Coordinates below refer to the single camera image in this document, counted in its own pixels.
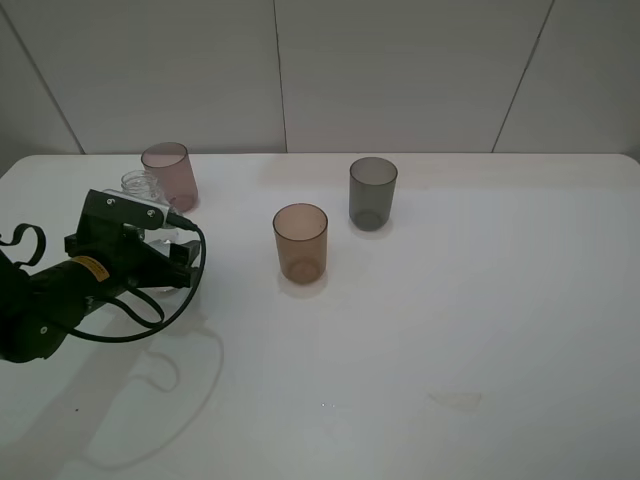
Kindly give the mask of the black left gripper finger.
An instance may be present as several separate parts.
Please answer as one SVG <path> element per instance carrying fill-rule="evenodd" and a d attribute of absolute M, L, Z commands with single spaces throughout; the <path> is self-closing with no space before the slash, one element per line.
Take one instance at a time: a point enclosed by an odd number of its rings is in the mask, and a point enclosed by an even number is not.
<path fill-rule="evenodd" d="M 170 244 L 169 259 L 177 265 L 192 266 L 199 254 L 199 240 L 190 240 L 182 244 Z"/>

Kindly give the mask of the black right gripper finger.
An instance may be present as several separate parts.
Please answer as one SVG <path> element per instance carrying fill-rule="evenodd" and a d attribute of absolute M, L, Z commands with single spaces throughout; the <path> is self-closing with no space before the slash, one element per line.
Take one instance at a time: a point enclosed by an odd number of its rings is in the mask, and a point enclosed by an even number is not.
<path fill-rule="evenodd" d="M 192 284 L 192 267 L 161 262 L 151 268 L 150 288 L 190 288 Z"/>

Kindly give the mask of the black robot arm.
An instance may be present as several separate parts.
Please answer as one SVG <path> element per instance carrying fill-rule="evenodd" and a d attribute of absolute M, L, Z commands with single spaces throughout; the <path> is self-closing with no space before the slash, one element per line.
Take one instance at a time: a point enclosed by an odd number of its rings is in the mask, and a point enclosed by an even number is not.
<path fill-rule="evenodd" d="M 169 257 L 129 232 L 89 243 L 72 235 L 66 242 L 68 259 L 34 275 L 1 258 L 2 359 L 46 359 L 68 336 L 102 344 L 149 338 L 186 310 L 206 263 L 203 236 L 176 245 Z M 104 305 L 120 308 L 142 332 L 109 337 L 80 330 Z"/>

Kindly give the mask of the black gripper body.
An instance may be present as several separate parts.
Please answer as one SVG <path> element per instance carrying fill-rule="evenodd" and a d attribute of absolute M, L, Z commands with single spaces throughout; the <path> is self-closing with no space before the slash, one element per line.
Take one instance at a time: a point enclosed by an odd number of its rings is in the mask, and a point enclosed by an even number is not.
<path fill-rule="evenodd" d="M 137 229 L 82 224 L 64 238 L 63 303 L 103 305 L 123 293 L 165 286 L 165 256 Z"/>

